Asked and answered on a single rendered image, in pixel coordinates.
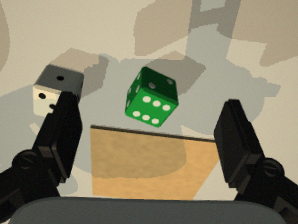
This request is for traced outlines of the green die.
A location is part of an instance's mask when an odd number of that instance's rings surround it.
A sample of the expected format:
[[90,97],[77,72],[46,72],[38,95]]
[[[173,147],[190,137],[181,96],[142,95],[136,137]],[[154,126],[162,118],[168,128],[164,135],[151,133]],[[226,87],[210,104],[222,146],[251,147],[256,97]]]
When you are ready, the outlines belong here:
[[142,67],[127,92],[125,115],[158,128],[178,105],[175,80]]

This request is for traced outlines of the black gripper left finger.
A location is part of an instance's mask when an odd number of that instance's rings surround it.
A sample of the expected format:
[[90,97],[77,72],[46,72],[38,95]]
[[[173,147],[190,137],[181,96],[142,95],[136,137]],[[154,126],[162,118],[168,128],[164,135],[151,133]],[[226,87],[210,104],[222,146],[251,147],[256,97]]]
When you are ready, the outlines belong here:
[[56,187],[70,177],[82,129],[76,95],[62,91],[32,149],[19,152],[0,173],[0,224],[24,204],[60,196]]

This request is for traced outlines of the tan flat mat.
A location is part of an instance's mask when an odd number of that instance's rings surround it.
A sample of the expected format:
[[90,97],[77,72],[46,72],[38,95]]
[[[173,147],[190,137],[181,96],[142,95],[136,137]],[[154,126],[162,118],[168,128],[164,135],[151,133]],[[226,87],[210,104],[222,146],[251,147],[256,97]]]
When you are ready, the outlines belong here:
[[90,127],[92,194],[192,200],[217,162],[215,140]]

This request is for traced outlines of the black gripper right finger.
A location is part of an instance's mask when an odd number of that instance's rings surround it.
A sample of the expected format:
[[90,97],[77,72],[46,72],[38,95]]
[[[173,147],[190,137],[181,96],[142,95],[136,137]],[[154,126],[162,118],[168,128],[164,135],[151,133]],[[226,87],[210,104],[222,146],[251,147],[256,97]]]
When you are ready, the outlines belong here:
[[224,180],[238,191],[234,200],[274,207],[287,224],[298,224],[298,185],[277,160],[265,157],[238,99],[225,101],[214,139]]

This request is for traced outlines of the cream die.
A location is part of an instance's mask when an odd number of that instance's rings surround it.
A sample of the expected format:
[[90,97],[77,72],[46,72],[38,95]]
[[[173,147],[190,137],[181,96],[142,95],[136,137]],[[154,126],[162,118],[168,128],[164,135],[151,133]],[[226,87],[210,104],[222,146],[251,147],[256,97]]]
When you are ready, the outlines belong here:
[[52,113],[62,91],[75,94],[79,104],[83,80],[82,73],[47,65],[33,85],[35,115],[46,117],[47,113]]

